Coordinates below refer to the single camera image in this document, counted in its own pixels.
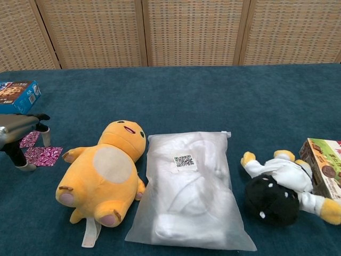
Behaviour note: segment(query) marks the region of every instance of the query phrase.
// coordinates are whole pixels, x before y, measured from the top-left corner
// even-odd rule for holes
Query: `box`
[[[40,95],[36,81],[0,82],[0,114],[26,114]]]
[[[341,141],[308,138],[299,155],[312,167],[314,194],[341,205]]]

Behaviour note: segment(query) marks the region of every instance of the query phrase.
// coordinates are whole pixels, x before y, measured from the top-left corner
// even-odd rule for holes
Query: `teal carpet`
[[[340,226],[301,212],[293,226],[256,221],[243,205],[250,180],[240,166],[247,150],[261,163],[275,150],[298,151],[307,137],[341,139],[341,65],[165,67],[17,71],[0,81],[36,80],[42,97],[31,113],[47,113],[52,145],[63,153],[97,143],[108,123],[129,119],[147,135],[231,131],[228,161],[233,193],[257,252],[152,246],[124,241],[138,202],[117,228],[102,228],[93,249],[81,247],[85,220],[69,223],[72,209],[54,198],[69,164],[32,173],[0,154],[0,255],[341,255]],[[42,146],[39,139],[36,146]],[[146,154],[138,161],[145,178]]]

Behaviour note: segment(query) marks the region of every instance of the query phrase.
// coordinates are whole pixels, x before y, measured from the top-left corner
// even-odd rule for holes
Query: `plush toy mouth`
[[[133,129],[130,129],[129,127],[124,126],[124,129],[126,129],[128,132],[135,134],[136,132]]]

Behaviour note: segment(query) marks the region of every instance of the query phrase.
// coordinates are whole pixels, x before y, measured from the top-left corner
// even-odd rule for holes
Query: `woven panel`
[[[246,65],[334,62],[341,50],[341,1],[259,0]]]
[[[232,64],[242,0],[148,0],[146,3],[149,64]]]
[[[135,1],[38,0],[37,3],[62,68],[142,65]]]
[[[0,1],[0,71],[56,68],[37,19],[29,1]]]

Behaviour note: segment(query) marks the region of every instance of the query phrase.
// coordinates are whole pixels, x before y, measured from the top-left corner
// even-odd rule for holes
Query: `pink patterned card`
[[[36,166],[53,166],[57,161],[63,148],[47,147],[47,148],[29,148],[25,152],[27,162]]]
[[[40,132],[33,131],[27,134],[20,141],[20,148],[30,148],[33,147],[39,138]]]

